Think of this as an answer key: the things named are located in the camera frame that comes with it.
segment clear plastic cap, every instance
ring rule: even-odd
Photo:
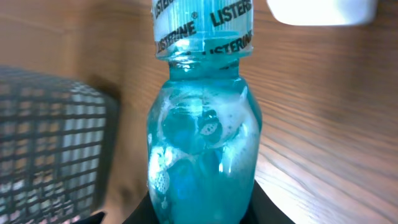
[[[251,54],[252,0],[152,0],[156,57]]]

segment wood grain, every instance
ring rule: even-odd
[[[265,0],[254,5],[255,49],[241,74],[263,113],[257,181],[295,223],[398,223],[398,2],[381,1],[364,27],[288,26]],[[117,65],[96,74],[121,89],[108,201],[129,207],[125,217],[145,192],[145,117],[169,72],[154,57],[150,1],[112,10],[119,25],[108,28],[124,30],[112,41],[122,42],[111,59],[91,52],[90,66]]]

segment wire basket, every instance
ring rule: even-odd
[[[0,224],[71,223],[99,209],[118,111],[88,85],[0,66]]]

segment listerine bottle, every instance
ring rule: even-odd
[[[147,117],[148,188],[161,224],[235,224],[254,185],[261,111],[239,76],[252,0],[153,0],[170,67]]]

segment black base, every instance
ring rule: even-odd
[[[147,194],[136,210],[123,224],[159,224],[155,210]],[[290,224],[294,223],[264,193],[259,184],[254,184],[253,196],[241,224]]]

